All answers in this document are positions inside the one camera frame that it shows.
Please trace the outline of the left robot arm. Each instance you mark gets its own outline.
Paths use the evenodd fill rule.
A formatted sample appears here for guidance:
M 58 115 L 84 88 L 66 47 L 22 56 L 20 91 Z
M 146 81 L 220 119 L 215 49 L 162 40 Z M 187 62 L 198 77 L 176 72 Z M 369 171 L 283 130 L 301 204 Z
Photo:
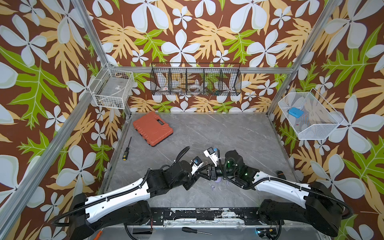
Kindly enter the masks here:
M 203 165 L 199 157 L 182 160 L 185 147 L 172 165 L 148 169 L 144 177 L 120 189 L 93 197 L 75 196 L 68 212 L 55 217 L 52 225 L 67 227 L 71 240 L 84 240 L 96 231 L 117 224 L 143 224 L 152 215 L 148 199 L 165 195 L 173 188 L 188 190 L 198 179 L 195 173 Z

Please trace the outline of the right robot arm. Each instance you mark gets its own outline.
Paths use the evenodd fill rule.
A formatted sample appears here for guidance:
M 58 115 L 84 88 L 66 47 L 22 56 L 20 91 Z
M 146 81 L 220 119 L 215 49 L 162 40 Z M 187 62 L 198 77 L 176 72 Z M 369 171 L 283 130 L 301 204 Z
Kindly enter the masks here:
M 212 162 L 204 165 L 196 158 L 192 161 L 192 173 L 207 180 L 222 178 L 243 190 L 266 192 L 286 200 L 263 200 L 258 208 L 262 222 L 289 220 L 309 224 L 330 237 L 338 235 L 342 220 L 353 216 L 353 209 L 339 200 L 324 184 L 312 185 L 288 181 L 279 171 L 276 177 L 247 166 L 237 151 L 226 152 L 220 157 L 218 149 L 204 152 Z

